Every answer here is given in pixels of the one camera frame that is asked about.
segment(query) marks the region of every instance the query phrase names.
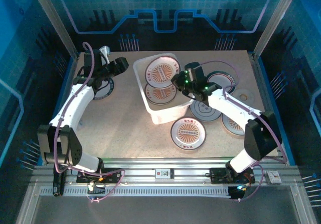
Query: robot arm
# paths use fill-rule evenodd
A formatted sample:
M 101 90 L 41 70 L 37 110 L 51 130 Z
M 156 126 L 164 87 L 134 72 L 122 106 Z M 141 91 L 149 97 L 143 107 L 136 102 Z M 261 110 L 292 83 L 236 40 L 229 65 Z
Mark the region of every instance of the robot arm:
M 109 52 L 109 48 L 107 47 L 93 50 L 93 52 L 95 59 L 93 74 L 87 85 L 84 86 L 68 106 L 57 139 L 58 163 L 60 165 L 72 165 L 77 169 L 88 172 L 96 172 L 100 168 L 100 159 L 82 151 L 82 146 L 75 134 L 75 130 L 87 105 L 100 90 L 103 81 L 108 81 L 109 78 L 123 73 L 128 68 L 128 62 L 123 57 L 110 62 L 107 57 Z M 91 54 L 89 51 L 86 51 L 84 56 L 84 74 L 74 79 L 68 99 L 59 113 L 50 121 L 49 125 L 41 125 L 38 128 L 38 139 L 42 158 L 47 163 L 54 163 L 54 133 L 58 126 L 59 119 L 62 116 L 62 112 L 69 99 L 88 78 L 90 69 Z
M 266 126 L 251 113 L 264 119 L 275 132 L 278 140 L 282 141 L 273 112 L 262 113 L 262 111 L 249 107 L 226 93 L 227 98 L 232 101 L 228 100 L 224 96 L 221 86 L 207 82 L 199 63 L 187 64 L 185 71 L 173 77 L 172 83 L 183 95 L 222 112 L 245 131 L 244 149 L 226 164 L 230 182 L 233 182 L 238 175 L 277 147 Z

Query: white plate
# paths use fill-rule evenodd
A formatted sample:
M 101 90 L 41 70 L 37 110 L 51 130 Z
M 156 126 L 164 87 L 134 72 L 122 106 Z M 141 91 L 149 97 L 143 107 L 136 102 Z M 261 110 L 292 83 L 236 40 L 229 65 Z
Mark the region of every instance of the white plate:
M 101 100 L 103 98 L 110 96 L 115 88 L 114 81 L 111 78 L 109 79 L 109 81 L 103 81 L 100 88 L 102 87 L 104 88 L 96 92 L 94 96 L 94 100 Z
M 206 130 L 202 123 L 195 118 L 184 117 L 176 120 L 171 128 L 171 137 L 179 148 L 195 150 L 206 139 Z
M 223 71 L 215 71 L 209 74 L 209 77 L 207 79 L 207 82 L 214 82 L 218 85 L 220 85 L 222 88 L 235 85 L 235 79 L 232 77 L 231 74 L 228 74 L 227 72 Z M 234 87 L 228 87 L 226 91 L 228 93 L 232 93 L 235 90 Z
M 192 114 L 196 118 L 207 122 L 213 121 L 221 115 L 221 112 L 219 112 L 218 110 L 208 107 L 207 105 L 199 101 L 194 101 L 191 104 L 190 109 Z
M 156 105 L 164 105 L 172 101 L 177 90 L 174 85 L 166 88 L 154 88 L 148 84 L 145 87 L 145 95 L 148 101 Z
M 155 88 L 165 88 L 172 84 L 171 79 L 181 71 L 178 61 L 172 57 L 158 57 L 146 68 L 147 83 Z
M 254 104 L 254 94 L 247 89 L 237 89 L 233 93 L 233 97 L 242 103 L 252 106 Z
M 226 115 L 222 115 L 222 122 L 229 132 L 239 136 L 245 135 L 245 132 L 242 130 L 242 128 Z

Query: plate rim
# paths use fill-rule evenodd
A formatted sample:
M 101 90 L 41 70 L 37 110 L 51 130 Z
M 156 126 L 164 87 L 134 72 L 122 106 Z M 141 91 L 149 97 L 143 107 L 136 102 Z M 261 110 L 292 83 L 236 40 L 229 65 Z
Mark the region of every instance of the plate rim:
M 108 82 L 109 82 L 109 85 L 111 85 L 111 82 L 113 85 L 113 89 L 112 89 L 111 93 L 108 96 L 106 96 L 106 94 L 105 94 L 102 97 L 98 97 L 98 98 L 95 98 L 95 96 L 94 96 L 93 100 L 102 100 L 104 98 L 111 96 L 112 92 L 114 92 L 114 89 L 115 89 L 115 82 L 114 82 L 114 80 L 112 80 L 112 78 L 109 78 Z
M 229 74 L 229 75 L 233 78 L 233 80 L 235 81 L 235 83 L 236 83 L 235 78 L 234 78 L 230 73 L 224 72 L 224 71 L 213 71 L 213 72 L 210 72 L 210 73 L 207 74 L 207 76 L 206 76 L 207 82 L 209 82 L 209 77 L 211 77 L 212 75 L 214 75 L 214 74 L 216 74 L 216 73 L 222 73 L 222 74 L 224 74 L 227 78 L 229 78 L 229 77 L 227 76 L 227 74 Z M 233 92 L 235 91 L 235 87 L 236 87 L 236 85 L 233 86 L 230 91 L 227 91 L 227 93 L 228 93 L 228 94 L 233 93 Z
M 153 87 L 153 88 L 166 88 L 166 87 L 154 87 L 154 86 L 152 86 L 148 81 L 147 81 L 147 77 L 146 77 L 146 73 L 147 73 L 147 69 L 148 69 L 148 67 L 153 63 L 153 62 L 155 62 L 157 59 L 160 59 L 160 58 L 162 58 L 162 57 L 168 57 L 168 58 L 172 58 L 172 59 L 174 59 L 177 63 L 178 63 L 178 65 L 179 65 L 179 72 L 181 71 L 181 66 L 180 66 L 180 63 L 178 62 L 178 60 L 177 59 L 175 59 L 174 57 L 171 57 L 171 56 L 159 56 L 159 57 L 157 57 L 157 58 L 155 58 L 153 61 L 151 61 L 148 65 L 147 65 L 147 68 L 145 69 L 145 81 L 147 82 L 147 84 L 148 85 L 150 85 L 151 87 Z
M 193 105 L 193 103 L 190 105 L 190 111 L 191 111 L 192 115 L 197 118 L 197 116 L 195 116 L 195 114 L 194 114 L 194 113 L 192 112 L 192 110 L 191 110 L 192 105 Z M 209 122 L 213 122 L 213 121 L 217 120 L 217 119 L 220 117 L 220 115 L 219 115 L 216 119 L 214 119 L 214 120 L 201 120 L 201 119 L 199 119 L 199 120 L 209 123 Z
M 223 121 L 223 116 L 226 116 L 225 114 L 222 114 L 222 124 L 223 124 L 223 126 L 225 127 L 225 129 L 228 131 L 228 132 L 230 132 L 231 134 L 234 134 L 234 135 L 237 135 L 237 136 L 245 136 L 245 131 L 243 131 L 244 132 L 244 134 L 243 135 L 239 135 L 239 134 L 236 134 L 236 133 L 233 133 L 232 131 L 230 131 L 229 129 L 227 129 L 227 127 L 225 126 L 225 124 L 224 124 L 224 121 Z
M 155 104 L 155 105 L 159 105 L 159 106 L 166 105 L 166 104 L 170 103 L 171 101 L 173 101 L 174 98 L 176 97 L 176 94 L 177 94 L 177 89 L 175 88 L 175 95 L 174 95 L 174 97 L 173 97 L 170 101 L 168 101 L 167 103 L 155 103 L 155 102 L 151 101 L 151 100 L 146 96 L 146 88 L 147 88 L 147 86 L 150 86 L 150 85 L 149 85 L 149 84 L 146 84 L 146 86 L 145 86 L 145 88 L 144 88 L 145 97 L 146 97 L 146 99 L 147 99 L 149 102 L 151 102 L 152 104 Z M 153 86 L 150 86 L 150 87 L 155 88 L 155 89 L 165 89 L 165 88 L 168 88 L 168 87 L 157 88 L 157 87 L 153 87 Z
M 179 118 L 179 119 L 176 120 L 176 121 L 172 124 L 172 126 L 171 126 L 171 139 L 172 139 L 173 143 L 174 143 L 177 147 L 179 147 L 180 149 L 182 149 L 182 150 L 187 150 L 187 149 L 184 149 L 184 148 L 178 146 L 178 145 L 175 143 L 175 141 L 174 141 L 174 139 L 173 139 L 173 136 L 172 136 L 172 129 L 173 129 L 173 126 L 174 126 L 179 120 L 187 119 L 187 118 L 194 119 L 194 120 L 198 121 L 198 122 L 201 124 L 201 126 L 203 127 L 203 129 L 204 129 L 205 137 L 204 137 L 203 142 L 199 145 L 199 147 L 201 147 L 201 146 L 204 144 L 204 142 L 205 142 L 205 140 L 206 140 L 206 137 L 207 137 L 206 128 L 205 128 L 205 126 L 202 124 L 201 121 L 199 121 L 198 119 L 193 118 L 193 117 L 181 117 L 181 118 Z

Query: white plastic bin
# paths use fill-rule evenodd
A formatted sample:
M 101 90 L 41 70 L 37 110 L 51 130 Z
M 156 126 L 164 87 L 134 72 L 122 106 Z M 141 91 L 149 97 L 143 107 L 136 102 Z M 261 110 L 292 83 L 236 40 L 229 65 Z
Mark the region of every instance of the white plastic bin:
M 133 65 L 140 93 L 144 101 L 146 110 L 147 112 L 149 112 L 152 122 L 156 125 L 165 124 L 183 117 L 186 114 L 189 105 L 191 105 L 193 102 L 192 99 L 188 99 L 180 91 L 177 91 L 177 94 L 173 101 L 165 105 L 155 105 L 147 100 L 144 93 L 144 89 L 147 84 L 145 79 L 146 68 L 154 59 L 162 56 L 173 57 L 178 61 L 177 57 L 174 54 L 163 53 L 139 59 L 135 61 Z

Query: glass panel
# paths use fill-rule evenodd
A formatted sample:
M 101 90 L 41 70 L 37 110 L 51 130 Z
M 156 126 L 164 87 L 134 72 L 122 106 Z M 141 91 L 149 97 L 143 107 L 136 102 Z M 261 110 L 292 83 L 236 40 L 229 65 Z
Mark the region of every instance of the glass panel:
M 293 0 L 261 58 L 294 160 L 300 166 L 303 177 L 316 172 L 319 179 L 321 1 Z M 313 201 L 312 204 L 319 205 L 320 202 Z M 313 209 L 320 219 L 320 208 Z
M 0 13 L 0 219 L 14 223 L 69 56 L 37 0 L 0 0 Z
M 139 40 L 140 51 L 252 51 L 279 0 L 52 2 L 79 46 L 93 39 L 94 47 L 108 42 L 112 51 L 129 51 L 137 49 L 126 48 L 123 41 Z

